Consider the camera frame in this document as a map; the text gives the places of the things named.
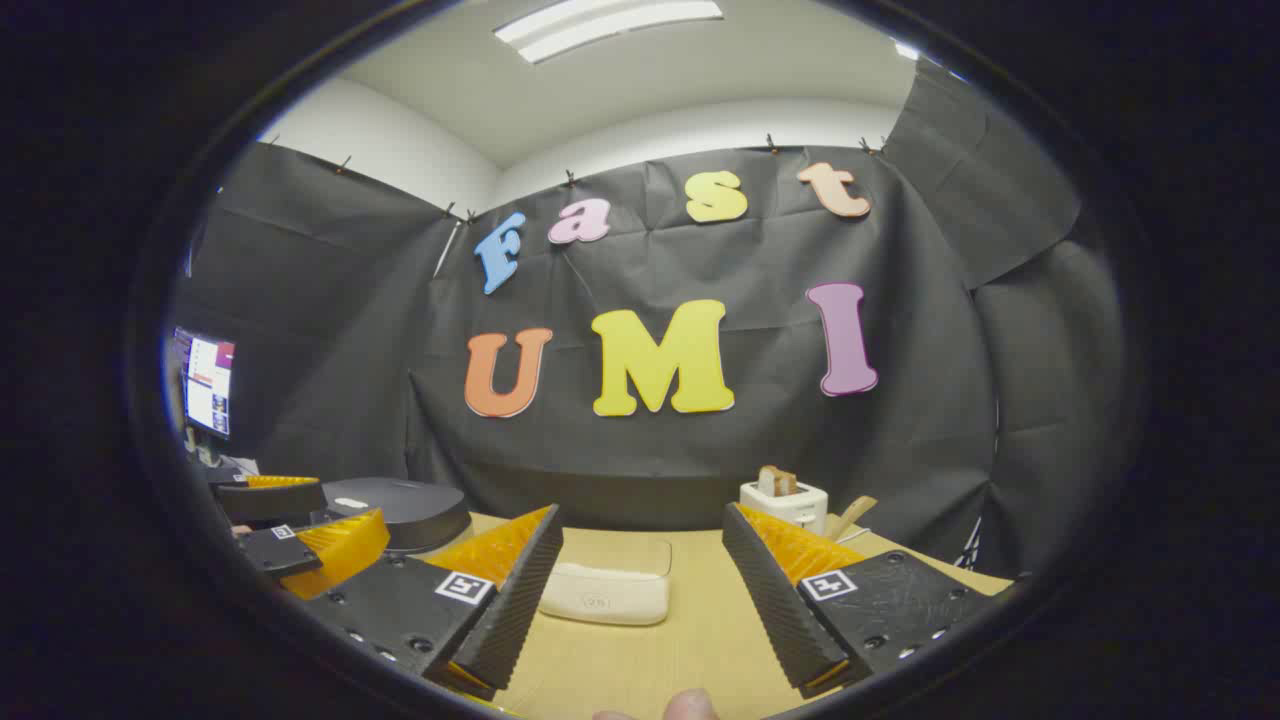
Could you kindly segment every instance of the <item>wooden stick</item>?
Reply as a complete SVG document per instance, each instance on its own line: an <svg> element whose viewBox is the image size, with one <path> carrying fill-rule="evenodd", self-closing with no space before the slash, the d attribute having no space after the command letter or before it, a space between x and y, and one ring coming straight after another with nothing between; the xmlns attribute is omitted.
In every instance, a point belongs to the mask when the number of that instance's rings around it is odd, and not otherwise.
<svg viewBox="0 0 1280 720"><path fill-rule="evenodd" d="M849 525L852 525L861 518L868 510L876 507L876 498L869 496L861 496L858 500L849 503L840 519L836 520L832 527L827 530L827 537L836 539L840 533L845 532Z"/></svg>

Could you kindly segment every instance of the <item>black cloth backdrop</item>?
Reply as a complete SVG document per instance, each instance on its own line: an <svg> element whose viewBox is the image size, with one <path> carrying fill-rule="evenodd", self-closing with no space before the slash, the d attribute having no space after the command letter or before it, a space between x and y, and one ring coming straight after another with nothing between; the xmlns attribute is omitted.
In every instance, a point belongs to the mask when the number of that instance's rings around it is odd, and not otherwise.
<svg viewBox="0 0 1280 720"><path fill-rule="evenodd" d="M453 219L399 190L256 145L209 213L174 323L236 342L229 455L324 480L404 474L407 307Z"/></svg>
<svg viewBox="0 0 1280 720"><path fill-rule="evenodd" d="M827 161L868 197L833 215L796 179ZM698 224L685 181L730 170L736 220ZM552 245L570 202L612 204L609 234ZM518 270L493 295L474 247L512 213ZM387 474L458 487L515 515L559 502L568 523L718 527L763 464L826 488L831 509L881 503L877 532L945 559L982 518L978 569L1034 569L1047 539L1110 482L1098 457L1126 357L1105 247L1078 193L1015 123L920 61L884 152L721 150L618 168L461 225L328 163L252 149L210 217L175 320L237 341L233 448L264 471ZM827 350L805 291L863 287L869 392L819 389ZM599 418L591 320L635 310L655 341L682 302L726 305L735 406ZM509 419L463 400L467 340L506 333L495 389L526 328L554 333L532 404Z"/></svg>

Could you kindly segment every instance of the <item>black round device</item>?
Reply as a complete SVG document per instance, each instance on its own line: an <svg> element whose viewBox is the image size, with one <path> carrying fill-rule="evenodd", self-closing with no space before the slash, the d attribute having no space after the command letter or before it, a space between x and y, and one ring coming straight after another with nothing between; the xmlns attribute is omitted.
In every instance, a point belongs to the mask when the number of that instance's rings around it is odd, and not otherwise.
<svg viewBox="0 0 1280 720"><path fill-rule="evenodd" d="M349 518L383 509L392 539L387 550L426 552L462 534L471 525L462 492L443 486L410 483L396 478L351 478L324 484L333 518Z"/></svg>

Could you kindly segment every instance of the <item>ceiling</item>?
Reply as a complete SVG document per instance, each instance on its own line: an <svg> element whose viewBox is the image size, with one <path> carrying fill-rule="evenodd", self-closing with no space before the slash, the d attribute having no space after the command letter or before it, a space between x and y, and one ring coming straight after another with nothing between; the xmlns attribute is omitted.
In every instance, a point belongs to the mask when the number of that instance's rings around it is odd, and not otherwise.
<svg viewBox="0 0 1280 720"><path fill-rule="evenodd" d="M343 77L431 118L500 169L695 105L806 97L900 108L914 77L887 36L810 0L717 0L723 20L637 29L531 65L493 29L549 3L460 3Z"/></svg>

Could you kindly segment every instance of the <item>yellow letter m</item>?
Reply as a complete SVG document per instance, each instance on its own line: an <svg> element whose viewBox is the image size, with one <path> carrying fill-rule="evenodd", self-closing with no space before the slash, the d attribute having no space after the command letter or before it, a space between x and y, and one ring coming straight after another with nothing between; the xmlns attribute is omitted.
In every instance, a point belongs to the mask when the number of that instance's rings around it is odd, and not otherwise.
<svg viewBox="0 0 1280 720"><path fill-rule="evenodd" d="M724 304L718 300L691 300L671 316L671 324L657 345L632 310L604 313L591 322L600 336L604 372L596 415L618 416L636 411L636 400L627 392L627 375L650 413L662 410L671 379L680 372L680 387L671 396L678 413L714 413L733 406L733 391L724 387L719 359L719 320Z"/></svg>

